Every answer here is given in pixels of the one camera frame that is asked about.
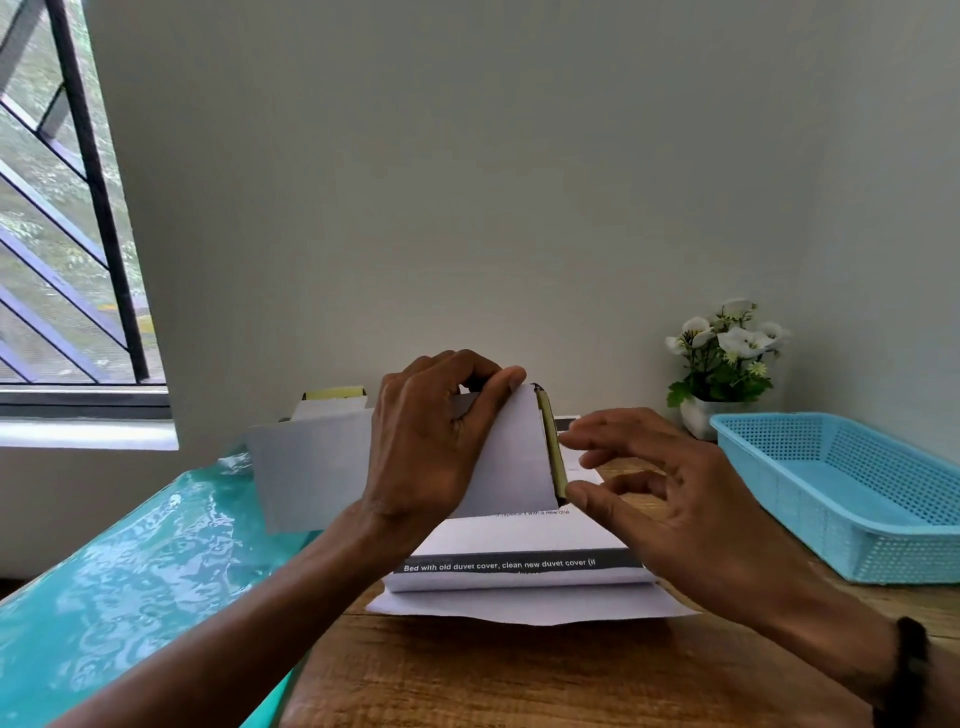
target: blue plastic basket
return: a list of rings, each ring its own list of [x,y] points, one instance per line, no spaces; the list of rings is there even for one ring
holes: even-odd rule
[[[960,582],[960,468],[842,417],[717,415],[760,504],[841,576]]]

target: window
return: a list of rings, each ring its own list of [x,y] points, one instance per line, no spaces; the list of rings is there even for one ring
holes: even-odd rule
[[[0,0],[0,30],[0,414],[165,406],[82,0]]]

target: white flower pot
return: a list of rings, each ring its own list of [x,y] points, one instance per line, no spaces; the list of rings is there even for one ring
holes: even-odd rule
[[[710,426],[713,415],[738,415],[744,412],[761,412],[763,406],[756,402],[703,401],[695,397],[680,405],[680,416],[690,434],[698,440],[717,439],[717,431]]]

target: potted plant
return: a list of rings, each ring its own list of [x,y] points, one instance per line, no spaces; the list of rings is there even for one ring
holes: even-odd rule
[[[701,440],[715,440],[709,419],[715,414],[755,409],[773,387],[767,361],[779,357],[790,332],[768,321],[750,328],[756,303],[733,299],[710,321],[697,316],[666,347],[686,359],[686,376],[670,385],[667,405],[680,407],[684,426]]]

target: window sill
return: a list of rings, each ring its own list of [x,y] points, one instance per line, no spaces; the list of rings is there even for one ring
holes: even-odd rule
[[[171,420],[0,418],[0,448],[176,450]]]

